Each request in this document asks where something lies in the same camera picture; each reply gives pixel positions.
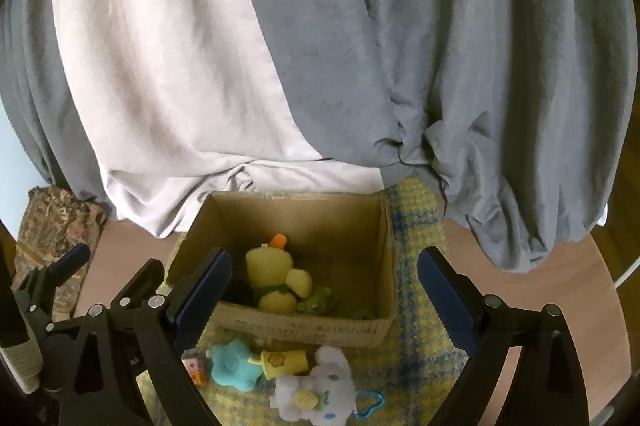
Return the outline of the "yellow duck plush toy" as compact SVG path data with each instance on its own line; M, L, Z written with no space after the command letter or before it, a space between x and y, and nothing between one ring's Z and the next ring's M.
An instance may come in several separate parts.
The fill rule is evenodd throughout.
M276 234L268 244L245 254L247 279L261 312L295 314L298 304L308 298L314 288L310 273L294 266L287 247L288 238Z

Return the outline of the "green frog plush toy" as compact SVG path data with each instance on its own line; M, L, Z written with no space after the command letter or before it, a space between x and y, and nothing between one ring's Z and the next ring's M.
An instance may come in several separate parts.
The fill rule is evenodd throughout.
M338 299L329 287L315 286L310 295L297 304L296 311L305 316L334 316L337 307ZM349 319L369 321L377 317L374 310L363 308L353 312Z

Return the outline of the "brown patterned cloth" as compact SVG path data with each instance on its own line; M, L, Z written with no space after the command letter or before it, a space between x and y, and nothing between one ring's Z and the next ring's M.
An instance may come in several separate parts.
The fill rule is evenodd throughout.
M18 229L12 288L17 290L32 269L52 264L75 245L88 245L93 259L107 223L101 206L79 201L58 186L30 190Z

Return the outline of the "teal star plush toy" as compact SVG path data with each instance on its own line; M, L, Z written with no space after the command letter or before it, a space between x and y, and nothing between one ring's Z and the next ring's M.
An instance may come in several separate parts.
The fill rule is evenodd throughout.
M212 364L210 378L220 386L250 392L262 376L262 368L252 363L253 353L242 340L214 345L208 350L208 358Z

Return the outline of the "yellow blue plaid mat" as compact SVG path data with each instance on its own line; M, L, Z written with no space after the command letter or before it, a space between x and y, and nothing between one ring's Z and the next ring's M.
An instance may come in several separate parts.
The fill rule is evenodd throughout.
M454 348L416 275L418 253L426 246L447 251L434 194L418 178L386 190L396 245L396 316L381 345L345 348L359 390L378 392L385 404L366 420L349 425L428 425L454 386L468 358ZM137 383L154 425L171 425L147 372ZM273 383L260 379L252 392L215 383L201 395L223 425L310 425L288 423L269 406Z

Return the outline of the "yellow cup plush toy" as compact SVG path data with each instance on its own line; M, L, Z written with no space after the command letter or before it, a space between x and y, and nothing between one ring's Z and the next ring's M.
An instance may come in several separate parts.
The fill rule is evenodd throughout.
M251 356L248 362L257 365L267 380L275 380L285 375L298 375L309 371L305 350L267 351Z

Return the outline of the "brown cardboard box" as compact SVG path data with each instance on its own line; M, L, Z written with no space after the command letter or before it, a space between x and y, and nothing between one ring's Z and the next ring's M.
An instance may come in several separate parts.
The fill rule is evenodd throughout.
M245 254L276 234L288 238L294 266L310 273L338 299L334 316L290 316L261 312L247 279ZM231 257L227 293L213 321L254 336L311 345L374 348L381 345L396 313L396 255L390 210L383 193L210 194L177 243L166 282L198 268L213 248ZM349 319L363 308L374 320Z

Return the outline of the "blue heart carabiner clip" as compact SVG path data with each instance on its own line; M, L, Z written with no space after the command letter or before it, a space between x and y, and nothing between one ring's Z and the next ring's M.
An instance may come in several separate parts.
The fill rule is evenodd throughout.
M365 420L381 409L385 402L384 396L379 392L357 390L356 410L352 413L352 416L358 418L358 420Z

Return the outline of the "white dog plush toy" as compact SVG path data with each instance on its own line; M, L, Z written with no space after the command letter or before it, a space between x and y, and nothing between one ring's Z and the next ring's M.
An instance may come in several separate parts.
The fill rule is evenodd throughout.
M276 379L270 406L286 422L308 420L311 425L345 425L357 411L352 369L340 348L322 346L316 365L306 376Z

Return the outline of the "light pink blanket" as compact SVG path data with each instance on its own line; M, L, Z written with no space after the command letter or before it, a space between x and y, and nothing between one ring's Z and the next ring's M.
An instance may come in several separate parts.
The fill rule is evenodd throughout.
M158 238L221 191L382 189L303 136L252 0L52 0L64 74L118 219Z

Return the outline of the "white curved rail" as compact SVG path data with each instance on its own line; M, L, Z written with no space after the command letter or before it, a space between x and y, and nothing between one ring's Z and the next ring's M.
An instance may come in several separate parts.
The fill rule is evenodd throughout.
M614 287L616 290L621 288L624 283L636 272L640 267L640 257L637 257L631 265L615 280Z

